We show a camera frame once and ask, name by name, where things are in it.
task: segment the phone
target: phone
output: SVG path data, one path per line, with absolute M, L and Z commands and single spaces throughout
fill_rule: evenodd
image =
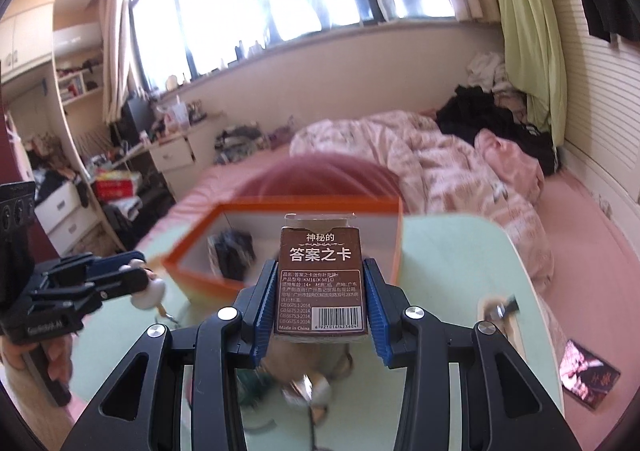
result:
M 562 386 L 578 402 L 595 410 L 620 378 L 603 358 L 569 339 L 560 362 Z

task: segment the red box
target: red box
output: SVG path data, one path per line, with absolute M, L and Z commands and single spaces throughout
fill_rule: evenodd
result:
M 140 173 L 105 173 L 94 182 L 95 195 L 103 202 L 135 196 L 139 187 Z

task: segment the bottle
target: bottle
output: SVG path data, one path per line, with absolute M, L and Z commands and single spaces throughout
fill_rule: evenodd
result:
M 244 45 L 242 44 L 242 40 L 238 43 L 238 46 L 235 48 L 236 50 L 236 59 L 241 61 L 244 59 Z
M 180 100 L 180 95 L 175 96 L 174 117 L 178 123 L 178 128 L 182 130 L 189 129 L 189 110 L 187 105 Z

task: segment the pile of clothes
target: pile of clothes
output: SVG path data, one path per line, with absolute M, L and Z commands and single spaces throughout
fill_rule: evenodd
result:
M 287 124 L 263 134 L 256 122 L 223 129 L 216 137 L 216 164 L 232 164 L 244 160 L 261 149 L 276 149 L 288 144 L 295 134 L 294 120 L 290 116 Z
M 503 55 L 478 54 L 467 71 L 468 86 L 457 87 L 456 95 L 435 115 L 440 131 L 479 148 L 482 139 L 478 134 L 487 129 L 538 160 L 545 176 L 557 172 L 559 161 L 551 134 L 528 123 L 526 96 L 508 81 Z
M 82 207 L 89 206 L 89 191 L 80 175 L 71 168 L 60 139 L 51 133 L 37 134 L 25 143 L 25 150 L 36 182 L 35 204 L 40 205 L 62 184 L 73 182 Z

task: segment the wall cabinet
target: wall cabinet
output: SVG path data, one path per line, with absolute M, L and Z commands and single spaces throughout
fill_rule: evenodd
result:
M 14 64 L 15 17 L 0 21 L 0 76 L 4 79 Z
M 51 59 L 53 4 L 45 4 L 0 22 L 2 82 Z

